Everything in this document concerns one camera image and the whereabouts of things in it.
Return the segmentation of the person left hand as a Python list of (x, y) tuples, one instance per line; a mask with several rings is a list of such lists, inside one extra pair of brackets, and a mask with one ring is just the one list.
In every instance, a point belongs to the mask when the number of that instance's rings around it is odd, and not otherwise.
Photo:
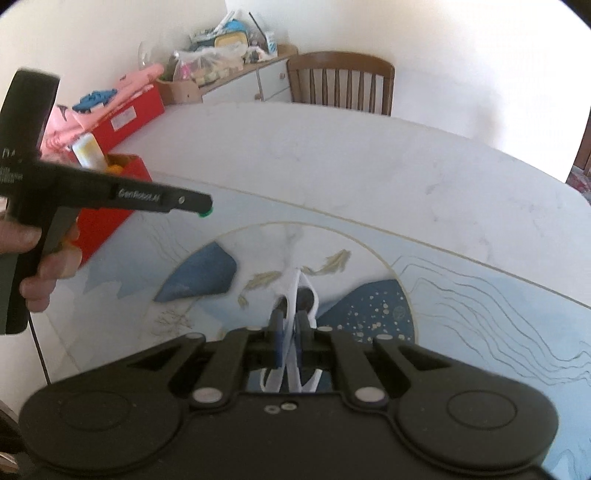
[[(79, 237), (79, 228), (74, 222), (61, 241), (57, 251), (44, 256), (34, 275), (25, 278), (19, 286), (29, 311), (43, 312), (50, 303), (57, 281), (72, 278), (82, 261), (82, 252), (74, 244)], [(41, 238), (37, 227), (11, 221), (6, 212), (1, 213), (1, 253), (26, 253), (32, 250)]]

